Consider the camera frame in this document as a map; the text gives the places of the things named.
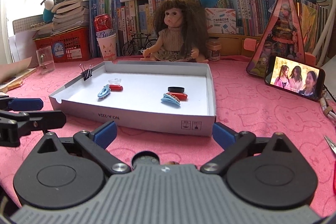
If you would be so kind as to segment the pink towel table mat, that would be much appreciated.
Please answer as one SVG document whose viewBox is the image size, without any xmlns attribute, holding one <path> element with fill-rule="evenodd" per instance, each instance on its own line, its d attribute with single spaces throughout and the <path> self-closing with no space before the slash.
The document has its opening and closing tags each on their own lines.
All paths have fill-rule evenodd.
<svg viewBox="0 0 336 224">
<path fill-rule="evenodd" d="M 52 110 L 49 94 L 77 77 L 80 62 L 58 63 L 47 74 L 31 74 L 24 84 L 9 92 L 11 97 L 37 97 L 44 101 L 44 110 Z M 217 121 L 235 131 L 247 130 L 257 136 L 285 133 L 305 156 L 318 176 L 318 188 L 311 207 L 321 216 L 335 212 L 333 173 L 335 155 L 324 136 L 335 142 L 335 125 L 322 113 L 318 102 L 266 86 L 264 80 L 248 75 L 246 63 L 220 60 L 210 63 L 213 74 Z M 67 116 L 67 124 L 56 130 L 58 136 L 72 136 L 79 130 L 93 130 L 100 123 Z M 43 133 L 33 132 L 21 138 L 17 148 L 1 147 L 1 186 L 19 205 L 13 189 L 13 177 L 23 160 Z M 200 167 L 222 149 L 212 138 L 160 134 L 119 127 L 116 140 L 108 151 L 126 163 L 139 151 L 153 151 L 161 162 L 176 161 Z"/>
</svg>

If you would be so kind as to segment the white cat paper cup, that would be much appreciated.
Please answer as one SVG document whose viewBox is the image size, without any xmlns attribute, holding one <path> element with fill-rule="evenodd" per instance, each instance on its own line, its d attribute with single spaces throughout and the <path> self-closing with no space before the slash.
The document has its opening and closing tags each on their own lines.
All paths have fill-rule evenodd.
<svg viewBox="0 0 336 224">
<path fill-rule="evenodd" d="M 105 38 L 98 38 L 101 55 L 105 61 L 113 61 L 117 58 L 116 52 L 116 34 Z"/>
</svg>

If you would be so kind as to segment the miniature black bicycle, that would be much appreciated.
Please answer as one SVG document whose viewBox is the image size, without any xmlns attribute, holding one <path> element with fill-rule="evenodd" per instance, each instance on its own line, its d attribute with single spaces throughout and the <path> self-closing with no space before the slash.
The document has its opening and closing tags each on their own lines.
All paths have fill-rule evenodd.
<svg viewBox="0 0 336 224">
<path fill-rule="evenodd" d="M 122 47 L 123 56 L 133 56 L 143 54 L 143 51 L 155 45 L 157 38 L 151 34 L 131 33 L 131 39 Z"/>
</svg>

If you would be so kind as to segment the red plastic tube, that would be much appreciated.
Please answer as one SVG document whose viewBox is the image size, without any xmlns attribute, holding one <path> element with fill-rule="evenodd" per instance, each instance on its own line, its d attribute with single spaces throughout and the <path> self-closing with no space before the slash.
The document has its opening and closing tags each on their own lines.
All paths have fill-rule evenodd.
<svg viewBox="0 0 336 224">
<path fill-rule="evenodd" d="M 187 100 L 187 94 L 185 93 L 172 93 L 172 92 L 168 92 L 167 94 L 169 94 L 170 96 L 179 99 L 180 101 L 186 101 Z"/>
<path fill-rule="evenodd" d="M 112 92 L 123 91 L 123 87 L 121 85 L 109 85 L 109 88 Z"/>
</svg>

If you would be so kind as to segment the stack of paperback books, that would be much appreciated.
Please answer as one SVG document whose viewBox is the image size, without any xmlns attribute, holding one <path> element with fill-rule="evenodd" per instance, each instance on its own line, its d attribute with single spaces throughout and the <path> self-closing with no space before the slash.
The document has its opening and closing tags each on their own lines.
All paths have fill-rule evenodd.
<svg viewBox="0 0 336 224">
<path fill-rule="evenodd" d="M 57 33 L 88 20 L 89 0 L 43 0 L 41 5 L 45 7 L 43 21 L 30 28 L 43 28 L 49 24 L 47 31 Z"/>
</svg>

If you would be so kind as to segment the black binder clip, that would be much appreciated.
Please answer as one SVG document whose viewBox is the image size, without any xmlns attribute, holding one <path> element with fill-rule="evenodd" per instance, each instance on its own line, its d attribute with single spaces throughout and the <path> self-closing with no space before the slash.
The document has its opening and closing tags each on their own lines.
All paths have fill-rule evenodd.
<svg viewBox="0 0 336 224">
<path fill-rule="evenodd" d="M 79 67 L 81 69 L 81 75 L 84 81 L 92 77 L 92 65 L 91 64 L 89 65 L 87 69 L 84 67 L 84 64 L 79 64 Z"/>
</svg>

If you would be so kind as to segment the black smartphone playing video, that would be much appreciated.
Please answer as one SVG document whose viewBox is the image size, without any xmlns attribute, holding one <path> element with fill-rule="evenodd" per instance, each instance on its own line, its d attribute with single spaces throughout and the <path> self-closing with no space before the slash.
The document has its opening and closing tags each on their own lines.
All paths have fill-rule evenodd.
<svg viewBox="0 0 336 224">
<path fill-rule="evenodd" d="M 269 58 L 264 81 L 274 88 L 317 101 L 322 97 L 325 71 L 273 55 Z"/>
</svg>

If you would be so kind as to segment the small glass jar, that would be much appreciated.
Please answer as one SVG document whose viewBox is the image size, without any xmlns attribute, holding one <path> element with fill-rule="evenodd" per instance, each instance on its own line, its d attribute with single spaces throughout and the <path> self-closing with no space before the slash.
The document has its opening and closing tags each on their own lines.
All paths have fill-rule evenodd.
<svg viewBox="0 0 336 224">
<path fill-rule="evenodd" d="M 209 39 L 206 43 L 209 61 L 219 61 L 221 59 L 221 43 L 218 39 Z"/>
</svg>

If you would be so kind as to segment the clear acrylic block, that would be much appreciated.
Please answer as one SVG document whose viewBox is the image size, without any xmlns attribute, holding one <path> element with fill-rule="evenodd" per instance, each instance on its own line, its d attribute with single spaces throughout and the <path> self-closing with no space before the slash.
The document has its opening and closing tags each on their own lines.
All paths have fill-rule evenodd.
<svg viewBox="0 0 336 224">
<path fill-rule="evenodd" d="M 55 63 L 51 46 L 38 49 L 36 53 L 41 75 L 45 75 L 55 70 Z"/>
</svg>

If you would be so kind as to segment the black round lid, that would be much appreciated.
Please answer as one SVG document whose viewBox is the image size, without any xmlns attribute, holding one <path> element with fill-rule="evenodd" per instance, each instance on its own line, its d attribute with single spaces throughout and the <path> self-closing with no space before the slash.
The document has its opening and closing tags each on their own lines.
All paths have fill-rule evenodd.
<svg viewBox="0 0 336 224">
<path fill-rule="evenodd" d="M 139 164 L 160 165 L 159 156 L 151 151 L 138 152 L 131 159 L 131 167 L 135 169 Z"/>
</svg>

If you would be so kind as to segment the white shallow cardboard box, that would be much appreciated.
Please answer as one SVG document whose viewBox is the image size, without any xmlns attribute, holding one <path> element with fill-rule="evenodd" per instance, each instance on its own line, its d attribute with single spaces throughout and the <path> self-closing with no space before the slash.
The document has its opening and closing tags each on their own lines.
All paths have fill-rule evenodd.
<svg viewBox="0 0 336 224">
<path fill-rule="evenodd" d="M 98 98 L 110 79 L 121 79 L 123 91 Z M 170 86 L 184 87 L 187 100 L 180 106 L 161 102 Z M 213 77 L 202 63 L 104 61 L 88 80 L 78 76 L 49 99 L 66 114 L 139 130 L 210 136 L 216 120 Z"/>
</svg>

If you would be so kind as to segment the red Budweiser can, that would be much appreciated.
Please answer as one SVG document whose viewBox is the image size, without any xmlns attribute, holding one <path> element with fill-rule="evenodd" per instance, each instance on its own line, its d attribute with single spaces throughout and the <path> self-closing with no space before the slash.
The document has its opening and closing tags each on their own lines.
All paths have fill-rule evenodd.
<svg viewBox="0 0 336 224">
<path fill-rule="evenodd" d="M 95 16 L 94 27 L 96 30 L 96 37 L 101 39 L 108 36 L 112 36 L 112 19 L 109 14 L 102 14 Z"/>
</svg>

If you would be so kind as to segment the black round cap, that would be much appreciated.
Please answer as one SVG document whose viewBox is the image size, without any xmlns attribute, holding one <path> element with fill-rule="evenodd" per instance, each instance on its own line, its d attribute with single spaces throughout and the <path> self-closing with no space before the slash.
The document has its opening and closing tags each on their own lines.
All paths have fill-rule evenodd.
<svg viewBox="0 0 336 224">
<path fill-rule="evenodd" d="M 184 87 L 179 87 L 179 86 L 170 86 L 168 87 L 168 92 L 171 92 L 171 93 L 184 93 L 185 92 L 185 89 Z"/>
</svg>

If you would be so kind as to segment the red plastic crate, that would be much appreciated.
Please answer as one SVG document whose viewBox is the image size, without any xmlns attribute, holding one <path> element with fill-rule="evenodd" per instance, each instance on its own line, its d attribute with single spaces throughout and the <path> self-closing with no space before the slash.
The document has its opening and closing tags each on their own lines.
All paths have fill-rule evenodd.
<svg viewBox="0 0 336 224">
<path fill-rule="evenodd" d="M 37 49 L 51 47 L 54 62 L 87 61 L 91 58 L 88 27 L 75 28 L 45 38 L 34 38 Z"/>
</svg>

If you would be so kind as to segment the brown wooden acorn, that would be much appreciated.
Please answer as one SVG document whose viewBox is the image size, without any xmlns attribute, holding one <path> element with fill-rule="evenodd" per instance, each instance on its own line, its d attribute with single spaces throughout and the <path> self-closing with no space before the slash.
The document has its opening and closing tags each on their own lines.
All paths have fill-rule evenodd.
<svg viewBox="0 0 336 224">
<path fill-rule="evenodd" d="M 167 165 L 179 165 L 179 163 L 176 162 L 176 161 L 168 161 L 165 164 L 167 164 Z"/>
</svg>

